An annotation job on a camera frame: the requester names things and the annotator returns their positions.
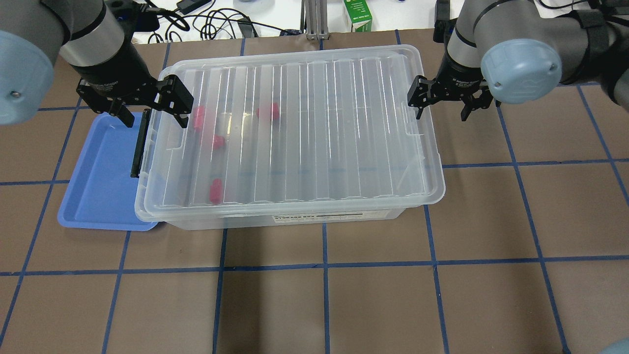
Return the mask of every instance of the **blue plastic tray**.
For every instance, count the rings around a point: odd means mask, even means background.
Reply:
[[[135,216],[138,179],[130,171],[142,114],[133,115],[133,128],[106,113],[92,123],[57,214],[62,226],[147,231],[157,225]]]

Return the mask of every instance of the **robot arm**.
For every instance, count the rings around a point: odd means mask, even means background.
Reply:
[[[466,1],[436,78],[418,76],[408,103],[419,118],[428,105],[463,101],[466,120],[493,98],[523,103],[595,80],[629,111],[628,17],[589,9],[543,19],[532,0]]]
[[[192,95],[175,75],[157,81],[149,74],[131,44],[134,26],[125,31],[103,0],[3,0],[0,14],[0,124],[35,115],[61,54],[81,75],[77,92],[95,112],[131,127],[125,105],[147,105],[186,127]]]

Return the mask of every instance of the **translucent plastic lid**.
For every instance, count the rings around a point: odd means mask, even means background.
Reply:
[[[416,207],[445,192],[409,45],[186,60],[187,129],[155,111],[136,196],[142,220]]]

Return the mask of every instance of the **green box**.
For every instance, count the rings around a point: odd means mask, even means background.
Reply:
[[[352,32],[371,32],[374,18],[367,6],[367,0],[343,0],[343,2],[345,3],[347,24],[351,26]]]

